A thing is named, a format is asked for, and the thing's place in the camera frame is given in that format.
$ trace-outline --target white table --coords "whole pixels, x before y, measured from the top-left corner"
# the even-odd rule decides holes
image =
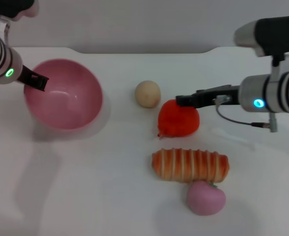
[[[176,95],[238,85],[269,73],[270,58],[250,49],[218,48],[192,55],[85,55],[67,48],[17,48],[33,68],[53,58],[75,60],[99,79],[105,104],[84,133],[54,134],[34,122],[23,86],[0,85],[0,236],[283,236],[289,235],[289,114],[279,132],[230,123],[213,107],[199,109],[201,126],[186,138],[159,140],[157,115]],[[162,92],[158,108],[139,107],[143,80]],[[267,121],[239,106],[237,120]],[[231,170],[219,188],[227,204],[209,217],[184,204],[186,185],[161,181],[150,155],[161,148],[218,151]]]

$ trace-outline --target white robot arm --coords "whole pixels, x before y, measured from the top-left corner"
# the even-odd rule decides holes
[[[48,78],[41,76],[23,66],[20,55],[7,45],[9,30],[8,19],[18,20],[22,15],[35,16],[38,11],[37,1],[20,0],[11,5],[6,0],[0,0],[0,21],[5,23],[5,42],[0,38],[0,84],[19,81],[35,89],[44,91]]]
[[[234,35],[236,45],[253,48],[258,57],[272,56],[271,73],[247,77],[239,86],[198,90],[177,96],[180,106],[201,108],[215,105],[217,113],[229,121],[269,128],[277,132],[276,113],[289,113],[289,16],[261,19],[244,25]],[[219,106],[241,105],[248,112],[269,113],[269,123],[245,123],[226,118]]]

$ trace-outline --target pink bowl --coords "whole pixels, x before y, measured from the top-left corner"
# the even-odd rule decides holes
[[[53,59],[34,71],[49,78],[45,92],[25,86],[31,113],[43,124],[58,130],[77,130],[92,122],[103,104],[101,86],[81,64]]]

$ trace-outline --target bread roll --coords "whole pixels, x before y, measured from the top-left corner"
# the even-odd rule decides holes
[[[228,157],[216,151],[161,149],[152,154],[152,167],[163,180],[222,182],[230,166]]]

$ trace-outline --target white surface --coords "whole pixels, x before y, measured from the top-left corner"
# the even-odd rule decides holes
[[[12,24],[14,46],[82,53],[199,53],[232,46],[245,23],[289,15],[289,0],[39,0]]]
[[[289,235],[289,114],[279,132],[237,125],[213,107],[186,138],[159,140],[157,115],[168,99],[197,89],[240,84],[269,72],[269,58],[240,48],[199,55],[83,55],[67,48],[18,48],[32,68],[52,58],[76,60],[100,80],[105,104],[84,133],[61,136],[32,121],[23,87],[0,85],[0,236],[283,236]],[[162,102],[139,107],[132,94],[156,81]],[[227,116],[266,121],[238,106]],[[186,185],[161,181],[149,156],[161,148],[218,151],[231,170],[217,215],[199,217],[184,204]]]

